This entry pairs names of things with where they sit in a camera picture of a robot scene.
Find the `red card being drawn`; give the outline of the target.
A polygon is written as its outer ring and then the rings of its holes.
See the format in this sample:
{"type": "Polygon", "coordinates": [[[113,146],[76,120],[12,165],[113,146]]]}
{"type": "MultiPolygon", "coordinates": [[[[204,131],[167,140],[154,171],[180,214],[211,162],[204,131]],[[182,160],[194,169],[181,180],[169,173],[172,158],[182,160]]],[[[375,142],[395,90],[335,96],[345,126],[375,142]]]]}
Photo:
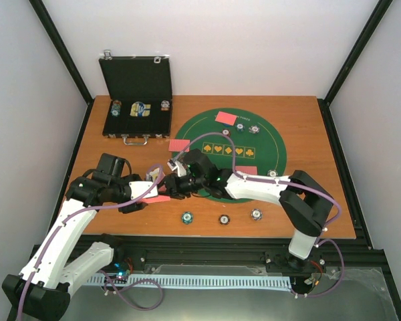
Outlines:
{"type": "Polygon", "coordinates": [[[166,196],[166,195],[158,195],[156,197],[143,198],[141,200],[142,203],[146,203],[146,204],[162,203],[162,202],[166,202],[166,201],[170,201],[170,197],[166,196]]]}

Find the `red playing card deck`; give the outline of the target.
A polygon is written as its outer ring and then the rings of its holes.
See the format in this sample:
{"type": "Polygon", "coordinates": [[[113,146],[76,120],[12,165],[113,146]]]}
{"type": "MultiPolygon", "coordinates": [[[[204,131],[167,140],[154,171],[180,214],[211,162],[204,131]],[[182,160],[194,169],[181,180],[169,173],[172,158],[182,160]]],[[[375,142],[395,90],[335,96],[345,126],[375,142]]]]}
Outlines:
{"type": "Polygon", "coordinates": [[[164,173],[161,167],[152,167],[146,172],[146,180],[154,182],[158,180],[160,182],[164,177],[164,173]]]}

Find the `teal poker chip stack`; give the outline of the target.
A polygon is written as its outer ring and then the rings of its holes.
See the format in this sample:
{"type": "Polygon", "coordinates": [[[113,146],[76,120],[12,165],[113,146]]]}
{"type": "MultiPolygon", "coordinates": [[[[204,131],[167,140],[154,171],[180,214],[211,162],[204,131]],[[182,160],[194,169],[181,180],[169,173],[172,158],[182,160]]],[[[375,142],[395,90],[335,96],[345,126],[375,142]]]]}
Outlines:
{"type": "Polygon", "coordinates": [[[185,225],[191,224],[193,222],[193,219],[194,219],[193,214],[189,211],[186,211],[181,215],[181,221],[185,225]]]}

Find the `brown poker chip stack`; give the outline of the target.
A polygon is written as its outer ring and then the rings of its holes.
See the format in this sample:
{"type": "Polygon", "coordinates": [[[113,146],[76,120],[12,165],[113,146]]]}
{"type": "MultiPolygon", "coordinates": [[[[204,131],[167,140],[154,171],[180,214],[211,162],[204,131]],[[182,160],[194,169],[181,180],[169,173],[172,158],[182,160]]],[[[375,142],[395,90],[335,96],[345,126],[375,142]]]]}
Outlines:
{"type": "Polygon", "coordinates": [[[221,225],[228,225],[230,223],[230,217],[228,215],[221,215],[219,217],[219,223],[221,225]]]}

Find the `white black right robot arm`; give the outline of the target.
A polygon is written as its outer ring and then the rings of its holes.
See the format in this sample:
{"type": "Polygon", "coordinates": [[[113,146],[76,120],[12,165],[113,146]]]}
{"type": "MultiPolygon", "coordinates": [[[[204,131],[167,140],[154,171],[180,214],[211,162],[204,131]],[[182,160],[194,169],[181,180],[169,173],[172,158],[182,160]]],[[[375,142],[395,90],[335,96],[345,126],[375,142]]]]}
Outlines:
{"type": "Polygon", "coordinates": [[[336,205],[331,195],[304,171],[270,177],[249,175],[235,166],[220,169],[199,149],[189,151],[181,161],[170,159],[168,166],[172,172],[158,186],[163,195],[173,199],[189,198],[204,190],[216,199],[250,199],[281,206],[295,229],[288,252],[299,260],[309,257],[336,205]]]}

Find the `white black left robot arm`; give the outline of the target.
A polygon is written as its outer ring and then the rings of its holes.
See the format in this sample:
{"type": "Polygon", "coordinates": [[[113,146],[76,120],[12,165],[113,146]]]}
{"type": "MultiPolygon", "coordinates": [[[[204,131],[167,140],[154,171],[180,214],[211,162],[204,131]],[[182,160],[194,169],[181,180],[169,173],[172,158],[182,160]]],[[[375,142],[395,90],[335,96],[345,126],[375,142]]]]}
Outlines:
{"type": "Polygon", "coordinates": [[[72,181],[43,243],[18,275],[9,274],[2,283],[16,320],[22,320],[24,314],[38,320],[59,320],[90,276],[106,266],[115,270],[124,265],[121,241],[107,234],[73,262],[68,259],[99,211],[139,211],[146,206],[144,198],[157,196],[162,166],[150,168],[146,180],[134,173],[123,175],[123,168],[129,166],[126,159],[104,153],[96,168],[72,181]]]}

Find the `purple poker chip stack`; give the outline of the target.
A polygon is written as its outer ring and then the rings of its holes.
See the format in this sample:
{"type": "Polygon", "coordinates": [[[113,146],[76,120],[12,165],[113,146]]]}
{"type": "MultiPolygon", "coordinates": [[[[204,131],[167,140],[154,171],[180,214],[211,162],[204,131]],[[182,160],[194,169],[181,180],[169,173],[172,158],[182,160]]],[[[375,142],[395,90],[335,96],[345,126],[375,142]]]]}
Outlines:
{"type": "Polygon", "coordinates": [[[259,209],[253,209],[253,210],[251,211],[251,218],[252,218],[253,220],[258,221],[258,220],[262,219],[262,217],[263,217],[263,214],[262,214],[262,211],[261,211],[261,210],[259,210],[259,209]]]}

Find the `red card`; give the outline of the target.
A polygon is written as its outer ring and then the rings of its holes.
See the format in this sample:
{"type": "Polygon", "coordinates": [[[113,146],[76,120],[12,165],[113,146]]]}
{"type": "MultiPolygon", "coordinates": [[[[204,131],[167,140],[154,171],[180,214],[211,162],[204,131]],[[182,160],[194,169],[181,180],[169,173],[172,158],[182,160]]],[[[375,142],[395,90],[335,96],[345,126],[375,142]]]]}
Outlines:
{"type": "Polygon", "coordinates": [[[233,126],[236,122],[237,116],[227,112],[219,111],[215,117],[215,121],[227,126],[233,126]]]}
{"type": "Polygon", "coordinates": [[[190,140],[187,139],[171,139],[168,145],[169,152],[187,152],[190,147],[190,140]]]}
{"type": "Polygon", "coordinates": [[[256,166],[237,165],[235,167],[235,170],[245,173],[247,175],[257,175],[257,167],[256,166]]]}

